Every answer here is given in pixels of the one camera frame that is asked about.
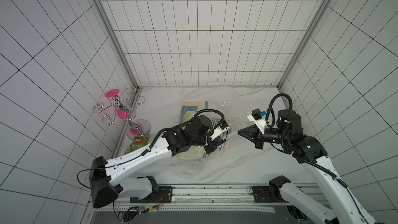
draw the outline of white marble surface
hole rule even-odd
[[[150,175],[163,184],[268,183],[272,178],[284,175],[294,183],[314,183],[294,158],[278,152],[268,143],[264,144],[263,150],[255,149],[252,142],[236,134],[238,129],[253,124],[247,120],[247,113],[256,108],[266,110],[277,93],[279,91],[275,87],[145,87],[141,95],[146,98],[146,102],[137,106],[137,118],[151,123],[151,135],[154,136],[161,128],[179,123],[184,100],[232,102],[230,111],[224,114],[226,118],[234,120],[231,125],[233,132],[228,136],[223,151],[212,153],[206,160],[201,160],[201,164],[181,161],[178,156],[174,156],[142,169],[133,177]],[[275,114],[285,109],[281,98],[274,102],[273,108]]]

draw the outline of metal plate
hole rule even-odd
[[[170,203],[172,201],[173,196],[173,187],[172,186],[159,186],[159,193],[164,196],[163,203]],[[138,199],[135,197],[130,198],[130,203],[160,203],[162,197],[157,195],[155,199]]]
[[[254,202],[269,203],[275,202],[268,196],[268,186],[253,186],[250,188],[250,193],[254,196]]]

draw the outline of clear plastic bag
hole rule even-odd
[[[184,89],[180,91],[180,102],[182,111],[180,115],[180,123],[189,120],[195,112],[211,108],[218,110],[224,114],[224,119],[230,126],[227,141],[219,145],[211,154],[206,154],[204,147],[191,147],[187,152],[182,152],[172,157],[169,169],[178,177],[184,179],[194,178],[200,170],[206,166],[206,160],[224,152],[228,147],[238,139],[237,131],[247,126],[247,118],[245,112],[240,109],[241,103],[238,102],[238,93],[231,90],[230,87],[214,87],[198,89],[195,92],[187,92]],[[213,112],[204,112],[213,126],[221,120],[221,117]]]

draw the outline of red wire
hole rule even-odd
[[[163,204],[164,204],[164,196],[163,196],[162,193],[159,193],[159,194],[160,194],[160,197],[161,197],[162,199],[161,199],[160,203],[159,203],[158,205],[156,205],[156,207],[159,207],[160,204],[162,204],[162,206],[163,206]]]

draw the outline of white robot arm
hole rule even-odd
[[[215,112],[221,120],[213,127],[208,117],[200,115],[203,112]],[[104,207],[118,197],[144,199],[150,196],[157,188],[153,177],[135,179],[129,176],[154,162],[186,152],[191,146],[204,146],[210,154],[226,141],[220,135],[229,129],[221,112],[203,109],[187,122],[160,130],[152,143],[140,149],[107,161],[103,157],[94,159],[91,169],[87,169],[93,207]]]
[[[279,111],[275,121],[272,104],[281,96],[288,99],[289,109]],[[221,121],[212,127],[211,121],[206,116],[200,115],[206,111],[218,113],[221,115]],[[269,182],[266,194],[271,200],[276,202],[285,200],[291,203],[316,224],[377,223],[341,180],[321,143],[316,138],[303,134],[301,117],[292,110],[291,98],[288,95],[277,94],[271,100],[266,112],[253,110],[249,113],[248,119],[255,124],[239,130],[238,134],[255,143],[257,149],[263,149],[264,142],[269,142],[272,146],[281,144],[282,150],[278,150],[286,156],[294,157],[304,166],[325,194],[332,209],[307,196],[283,176]],[[275,122],[279,129],[273,128]],[[228,132],[229,128],[221,112],[204,109],[187,122],[160,130],[152,143],[145,147],[107,161],[103,157],[96,158],[91,169],[88,169],[93,207],[106,206],[118,197],[139,199],[150,197],[157,188],[154,178],[135,179],[129,176],[153,162],[185,152],[192,145],[204,146],[205,151],[211,153],[226,141],[220,138],[220,135]]]
[[[279,129],[273,128],[275,115],[272,109],[272,104],[278,97],[286,97],[289,101],[289,109],[278,112],[276,124]],[[316,224],[376,223],[341,180],[321,143],[316,138],[303,134],[301,117],[292,110],[292,100],[287,94],[277,94],[266,112],[255,109],[248,114],[248,119],[255,124],[239,130],[238,134],[255,143],[258,149],[263,149],[264,142],[271,143],[273,147],[274,144],[281,144],[283,150],[278,150],[286,156],[296,158],[304,166],[325,194],[333,210],[307,196],[283,176],[269,182],[268,195],[271,198],[276,201],[283,199],[293,204]]]

